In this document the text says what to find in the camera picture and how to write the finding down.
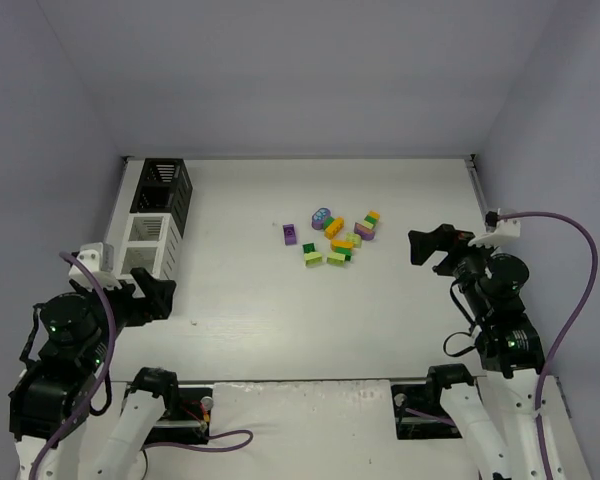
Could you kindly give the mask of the orange lime lego brick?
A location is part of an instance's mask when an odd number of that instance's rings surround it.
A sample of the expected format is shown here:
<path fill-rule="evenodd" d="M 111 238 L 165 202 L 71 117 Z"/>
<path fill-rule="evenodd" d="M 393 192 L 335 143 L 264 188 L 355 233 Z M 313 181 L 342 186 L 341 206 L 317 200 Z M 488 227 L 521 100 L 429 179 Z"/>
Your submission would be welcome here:
<path fill-rule="evenodd" d="M 331 250 L 345 255 L 351 255 L 353 250 L 360 248 L 362 237 L 354 232 L 347 232 L 344 239 L 332 239 L 330 242 Z"/>

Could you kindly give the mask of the purple square lego brick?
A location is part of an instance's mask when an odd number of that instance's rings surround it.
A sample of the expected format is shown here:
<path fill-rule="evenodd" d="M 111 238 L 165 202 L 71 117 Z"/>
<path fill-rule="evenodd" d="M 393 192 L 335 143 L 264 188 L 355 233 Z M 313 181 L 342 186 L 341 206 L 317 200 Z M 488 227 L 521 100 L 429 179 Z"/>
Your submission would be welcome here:
<path fill-rule="evenodd" d="M 283 238 L 286 246 L 297 244 L 296 230 L 293 224 L 286 224 L 283 226 Z"/>

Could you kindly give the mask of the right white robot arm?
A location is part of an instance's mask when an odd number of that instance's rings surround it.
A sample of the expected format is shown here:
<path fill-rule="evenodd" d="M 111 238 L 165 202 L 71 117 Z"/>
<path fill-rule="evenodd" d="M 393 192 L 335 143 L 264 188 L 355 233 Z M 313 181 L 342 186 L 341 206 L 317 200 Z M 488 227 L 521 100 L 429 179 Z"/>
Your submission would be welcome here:
<path fill-rule="evenodd" d="M 482 245 L 471 232 L 442 224 L 431 232 L 408 234 L 412 264 L 423 265 L 434 253 L 445 258 L 434 272 L 453 278 L 452 289 L 466 302 L 468 336 L 480 357 L 501 422 L 487 412 L 476 380 L 460 364 L 429 369 L 431 399 L 450 417 L 483 479 L 563 479 L 545 401 L 538 390 L 545 356 L 529 320 L 520 290 L 529 278 L 515 256 Z"/>

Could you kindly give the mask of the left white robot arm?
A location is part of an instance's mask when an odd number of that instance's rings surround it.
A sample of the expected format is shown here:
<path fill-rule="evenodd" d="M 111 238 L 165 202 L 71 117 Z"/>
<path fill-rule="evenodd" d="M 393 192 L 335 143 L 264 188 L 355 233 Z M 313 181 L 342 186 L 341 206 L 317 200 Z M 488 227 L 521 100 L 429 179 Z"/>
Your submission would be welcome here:
<path fill-rule="evenodd" d="M 109 388 L 115 342 L 128 326 L 169 317 L 176 283 L 132 269 L 131 283 L 103 271 L 91 272 L 68 256 L 71 291 L 33 307 L 34 329 L 48 339 L 36 359 L 29 353 L 31 331 L 20 355 L 24 372 L 10 393 L 9 430 L 14 436 L 23 479 L 74 479 L 91 400 Z"/>

